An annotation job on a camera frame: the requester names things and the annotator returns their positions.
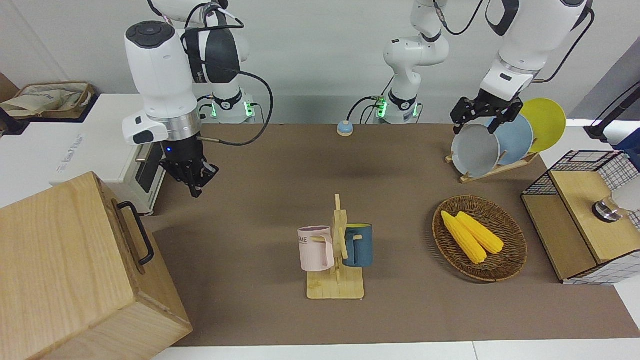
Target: corn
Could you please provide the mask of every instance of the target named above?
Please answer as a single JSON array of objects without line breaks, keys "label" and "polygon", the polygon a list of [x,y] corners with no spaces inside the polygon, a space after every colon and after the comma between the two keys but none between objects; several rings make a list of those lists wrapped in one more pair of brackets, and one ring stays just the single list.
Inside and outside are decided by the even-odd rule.
[{"label": "corn", "polygon": [[482,263],[486,259],[486,252],[474,239],[474,236],[448,212],[443,211],[440,214],[442,215],[442,220],[444,220],[444,226],[447,227],[447,230],[449,230],[451,236],[453,236],[469,260],[474,264]]},{"label": "corn", "polygon": [[488,252],[497,254],[502,251],[502,248],[504,247],[502,240],[480,224],[476,219],[470,217],[464,211],[460,211],[456,215],[456,219],[458,219],[458,221],[467,228],[471,235],[473,235],[478,243]]}]

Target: tabletop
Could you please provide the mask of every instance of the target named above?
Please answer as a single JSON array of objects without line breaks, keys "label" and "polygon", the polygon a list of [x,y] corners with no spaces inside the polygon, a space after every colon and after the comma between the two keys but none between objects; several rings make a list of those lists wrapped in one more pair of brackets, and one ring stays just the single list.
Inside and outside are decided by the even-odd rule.
[{"label": "tabletop", "polygon": [[[240,141],[259,126],[210,125],[202,134]],[[540,160],[459,184],[448,164],[448,125],[271,126],[251,146],[205,145],[220,173],[192,199],[167,179],[155,236],[193,322],[178,346],[637,337],[613,287],[558,282],[520,193]],[[350,222],[374,227],[374,265],[363,300],[308,300],[296,230],[330,224],[340,193]],[[529,248],[517,277],[478,284],[433,246],[436,207],[455,195],[494,201],[520,225]]]}]

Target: green indicator light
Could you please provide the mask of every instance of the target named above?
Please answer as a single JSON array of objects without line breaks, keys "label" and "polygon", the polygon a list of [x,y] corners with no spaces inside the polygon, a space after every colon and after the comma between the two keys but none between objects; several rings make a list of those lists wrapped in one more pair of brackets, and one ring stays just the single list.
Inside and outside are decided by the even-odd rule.
[{"label": "green indicator light", "polygon": [[248,102],[244,103],[244,110],[246,112],[247,117],[253,116],[253,106],[251,106],[251,104],[249,104]]},{"label": "green indicator light", "polygon": [[387,102],[384,99],[382,99],[381,102],[381,106],[378,106],[378,117],[384,119],[387,114]]}]

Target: black stand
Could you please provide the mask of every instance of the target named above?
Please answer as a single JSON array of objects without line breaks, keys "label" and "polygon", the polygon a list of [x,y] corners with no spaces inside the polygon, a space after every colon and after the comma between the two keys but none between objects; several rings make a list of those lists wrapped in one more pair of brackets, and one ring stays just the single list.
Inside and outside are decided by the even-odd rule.
[{"label": "black stand", "polygon": [[3,136],[21,135],[29,126],[29,121],[15,120],[2,108],[0,108],[0,120],[6,124],[6,130],[2,133]]},{"label": "black stand", "polygon": [[609,126],[614,120],[616,120],[622,113],[624,113],[631,105],[640,99],[640,88],[637,88],[631,93],[617,108],[613,109],[603,121],[596,126],[585,126],[584,130],[587,132],[590,138],[594,140],[600,140],[601,142],[607,142],[607,137],[604,136],[604,129]]}]

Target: blue plate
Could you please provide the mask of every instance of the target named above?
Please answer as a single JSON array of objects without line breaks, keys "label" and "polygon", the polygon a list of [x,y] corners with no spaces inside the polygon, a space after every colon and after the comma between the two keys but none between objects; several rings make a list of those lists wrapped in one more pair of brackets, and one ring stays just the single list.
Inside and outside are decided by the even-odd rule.
[{"label": "blue plate", "polygon": [[[494,119],[495,117],[492,117],[485,126],[489,126]],[[533,144],[533,128],[522,115],[518,115],[513,122],[500,125],[495,131],[495,136],[500,142],[500,150],[507,152],[498,161],[498,165],[510,165],[519,161],[527,155]]]}]

